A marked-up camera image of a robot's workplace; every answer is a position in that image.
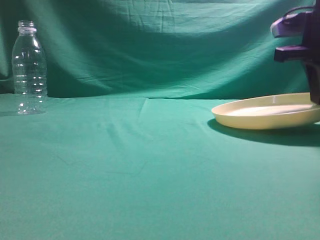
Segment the purple black gripper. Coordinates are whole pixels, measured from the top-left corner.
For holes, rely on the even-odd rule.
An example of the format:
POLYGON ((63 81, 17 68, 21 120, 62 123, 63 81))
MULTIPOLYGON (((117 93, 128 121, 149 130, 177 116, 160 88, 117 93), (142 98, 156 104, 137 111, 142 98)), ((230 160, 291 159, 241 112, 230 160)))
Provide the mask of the purple black gripper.
POLYGON ((287 11, 270 26, 274 38, 301 37, 296 45, 276 47, 274 60, 303 61, 310 100, 320 104, 320 2, 312 6, 295 7, 287 11))

